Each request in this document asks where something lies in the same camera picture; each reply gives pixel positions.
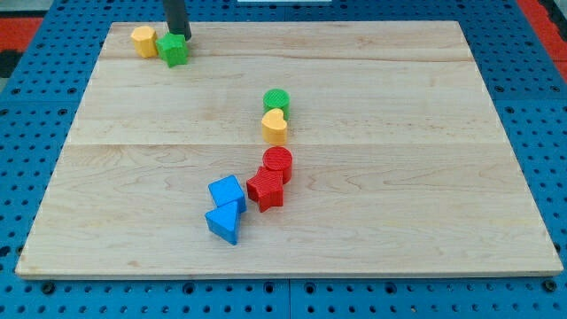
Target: red block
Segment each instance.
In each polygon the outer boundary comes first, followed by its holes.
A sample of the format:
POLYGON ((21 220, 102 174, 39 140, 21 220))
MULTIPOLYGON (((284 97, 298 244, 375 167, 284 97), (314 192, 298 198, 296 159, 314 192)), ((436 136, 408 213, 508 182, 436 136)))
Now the red block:
POLYGON ((256 175, 246 181, 248 198, 257 202, 260 212, 272 206, 284 205, 283 175, 280 171, 269 171, 259 167, 256 175))
POLYGON ((264 167, 271 171, 281 171, 283 174, 283 183, 291 180, 291 163, 293 157, 291 152, 281 146, 270 147, 264 152, 262 157, 264 167))

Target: wooden plank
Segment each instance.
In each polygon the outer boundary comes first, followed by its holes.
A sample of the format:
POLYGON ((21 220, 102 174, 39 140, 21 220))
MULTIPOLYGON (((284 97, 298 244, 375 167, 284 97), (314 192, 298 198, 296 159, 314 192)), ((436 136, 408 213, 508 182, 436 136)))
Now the wooden plank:
MULTIPOLYGON (((551 276, 563 269, 458 24, 195 23, 191 60, 113 24, 20 257, 27 279, 551 276), (206 186, 268 148, 291 94, 284 207, 237 246, 206 186)), ((159 34, 164 24, 154 24, 159 34)))

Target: plastic block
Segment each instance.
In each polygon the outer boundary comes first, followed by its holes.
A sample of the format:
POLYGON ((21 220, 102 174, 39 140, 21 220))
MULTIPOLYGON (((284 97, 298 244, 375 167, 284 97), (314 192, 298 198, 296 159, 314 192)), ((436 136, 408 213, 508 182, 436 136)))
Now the plastic block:
POLYGON ((290 95, 283 89, 271 89, 264 94, 264 113, 275 108, 283 111, 284 120, 290 119, 290 95))
POLYGON ((217 207, 236 201, 238 203, 238 212, 243 213, 246 211, 245 193, 234 175, 210 183, 209 191, 217 207))
POLYGON ((287 142, 287 122, 284 111, 272 109, 262 117, 262 137, 272 145, 285 145, 287 142))
POLYGON ((272 206, 284 205, 282 180, 282 172, 259 167, 256 175, 246 181, 248 198, 258 203, 261 213, 272 206))
POLYGON ((218 207, 206 213, 205 218, 209 230, 232 245, 237 244, 240 227, 237 202, 230 202, 225 206, 218 207))
POLYGON ((187 64, 189 49, 183 35, 174 35, 169 32, 156 41, 159 57, 167 62, 167 66, 187 64))
POLYGON ((291 180, 291 164, 293 156, 291 152, 281 146, 270 147, 264 152, 262 157, 264 167, 271 171, 282 172, 283 183, 291 180))
POLYGON ((151 58, 158 55, 158 49, 156 47, 158 34, 156 34, 156 30, 154 30, 153 27, 137 27, 132 31, 130 38, 140 57, 151 58))

